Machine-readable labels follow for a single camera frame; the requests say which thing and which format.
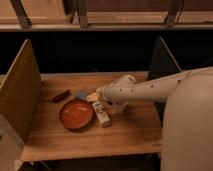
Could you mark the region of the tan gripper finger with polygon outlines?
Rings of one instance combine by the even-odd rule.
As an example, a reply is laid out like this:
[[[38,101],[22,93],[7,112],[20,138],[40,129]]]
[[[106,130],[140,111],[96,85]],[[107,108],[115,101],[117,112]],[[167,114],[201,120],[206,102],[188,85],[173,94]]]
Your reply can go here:
[[[96,93],[96,92],[93,92],[91,94],[89,94],[87,97],[86,97],[86,100],[88,102],[95,102],[95,101],[98,101],[99,100],[99,94]]]

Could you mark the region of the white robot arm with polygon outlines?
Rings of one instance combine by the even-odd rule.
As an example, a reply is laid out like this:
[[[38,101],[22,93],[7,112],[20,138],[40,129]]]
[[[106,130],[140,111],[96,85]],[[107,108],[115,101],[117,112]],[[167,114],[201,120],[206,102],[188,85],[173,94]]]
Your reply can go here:
[[[213,171],[213,67],[141,83],[128,74],[87,98],[121,107],[134,100],[163,102],[160,171]]]

